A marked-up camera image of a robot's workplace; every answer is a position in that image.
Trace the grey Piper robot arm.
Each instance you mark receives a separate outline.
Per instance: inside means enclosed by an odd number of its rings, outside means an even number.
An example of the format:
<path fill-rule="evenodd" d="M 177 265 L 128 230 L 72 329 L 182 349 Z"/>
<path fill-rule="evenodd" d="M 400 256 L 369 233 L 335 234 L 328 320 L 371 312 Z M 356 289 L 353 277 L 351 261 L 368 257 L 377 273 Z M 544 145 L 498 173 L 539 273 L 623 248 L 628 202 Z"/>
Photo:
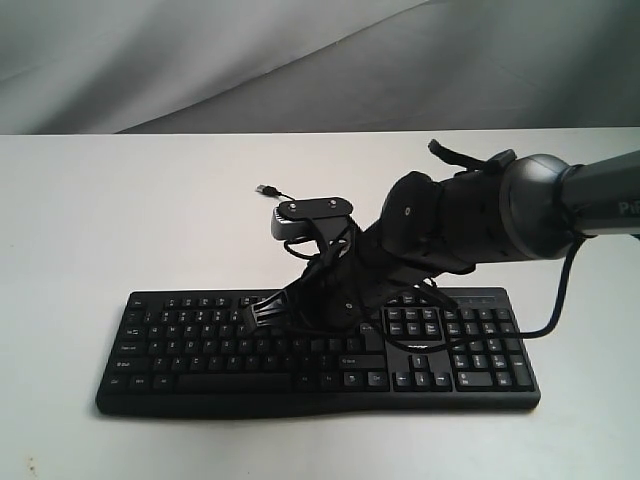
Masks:
<path fill-rule="evenodd" d="M 447 180 L 410 172 L 389 191 L 379 218 L 361 228 L 341 198 L 289 201 L 273 235 L 286 245 L 314 241 L 301 276 L 247 306 L 248 331 L 275 327 L 309 334 L 345 332 L 405 292 L 453 311 L 432 285 L 480 264 L 572 256 L 598 235 L 639 231 L 639 155 L 588 165 L 512 151 L 481 161 L 431 145 L 457 167 Z"/>

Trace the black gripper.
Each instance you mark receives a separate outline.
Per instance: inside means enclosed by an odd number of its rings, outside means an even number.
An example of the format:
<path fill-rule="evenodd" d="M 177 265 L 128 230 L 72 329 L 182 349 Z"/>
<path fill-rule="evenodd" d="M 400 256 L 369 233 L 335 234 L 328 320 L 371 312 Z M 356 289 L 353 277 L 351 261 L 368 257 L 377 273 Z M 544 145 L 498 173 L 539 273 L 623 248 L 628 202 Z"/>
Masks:
<path fill-rule="evenodd" d="M 252 332 L 288 329 L 291 310 L 300 329 L 347 331 L 404 292 L 438 306 L 440 291 L 424 283 L 429 273 L 386 251 L 381 233 L 378 221 L 364 231 L 356 230 L 345 254 L 328 264 L 312 262 L 286 292 L 278 290 L 246 307 L 244 323 Z"/>

